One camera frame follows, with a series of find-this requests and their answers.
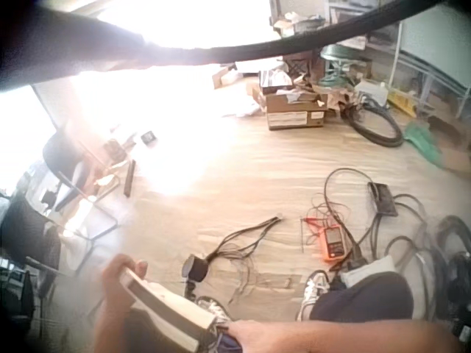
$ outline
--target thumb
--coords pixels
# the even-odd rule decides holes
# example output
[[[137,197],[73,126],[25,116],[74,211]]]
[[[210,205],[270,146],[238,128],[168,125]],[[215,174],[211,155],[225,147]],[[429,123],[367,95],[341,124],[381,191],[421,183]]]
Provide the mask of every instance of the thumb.
[[[139,276],[139,278],[144,279],[144,277],[146,276],[146,273],[147,273],[147,267],[148,266],[149,266],[149,264],[147,263],[147,261],[139,260],[135,264],[135,274],[137,274]]]

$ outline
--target sneaker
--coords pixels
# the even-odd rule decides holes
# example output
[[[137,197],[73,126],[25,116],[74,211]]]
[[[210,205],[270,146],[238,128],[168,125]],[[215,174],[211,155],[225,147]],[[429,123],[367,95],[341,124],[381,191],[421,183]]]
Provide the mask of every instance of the sneaker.
[[[211,298],[209,296],[200,296],[195,301],[195,303],[202,309],[209,311],[211,314],[215,315],[216,324],[226,324],[229,321],[233,321],[224,306],[214,298]]]
[[[296,315],[297,321],[302,321],[302,314],[306,307],[310,307],[319,300],[322,294],[329,292],[329,277],[323,270],[317,270],[309,276],[304,287],[304,299],[301,303],[301,308]]]

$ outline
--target multimeter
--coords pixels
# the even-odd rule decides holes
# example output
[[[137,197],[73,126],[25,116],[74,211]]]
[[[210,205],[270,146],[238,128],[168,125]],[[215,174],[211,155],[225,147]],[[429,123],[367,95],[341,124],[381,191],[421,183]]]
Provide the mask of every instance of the multimeter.
[[[344,233],[338,224],[321,228],[319,230],[319,240],[325,261],[341,260],[347,254]]]

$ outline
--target box label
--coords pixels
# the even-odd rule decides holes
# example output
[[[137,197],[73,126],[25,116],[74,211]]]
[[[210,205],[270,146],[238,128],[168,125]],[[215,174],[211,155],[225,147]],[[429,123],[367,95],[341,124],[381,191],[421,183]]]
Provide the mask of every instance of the box label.
[[[324,113],[325,112],[311,112],[311,119],[312,120],[322,119],[324,118]]]
[[[308,123],[308,112],[267,113],[269,126],[302,126]]]

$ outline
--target coiled black hose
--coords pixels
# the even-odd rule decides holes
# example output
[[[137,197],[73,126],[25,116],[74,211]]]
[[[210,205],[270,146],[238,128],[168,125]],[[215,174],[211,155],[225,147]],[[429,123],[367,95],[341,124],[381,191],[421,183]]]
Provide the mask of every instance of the coiled black hose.
[[[368,110],[374,114],[379,115],[381,118],[386,120],[392,127],[395,132],[393,138],[380,135],[358,122],[358,111],[357,106],[353,104],[347,104],[344,106],[344,109],[341,112],[341,117],[346,120],[350,126],[355,129],[355,131],[365,137],[367,140],[370,140],[377,145],[384,147],[399,147],[404,143],[403,132],[397,125],[394,118],[389,114],[388,110],[381,107],[374,99],[370,97],[365,97],[363,103],[363,109]]]

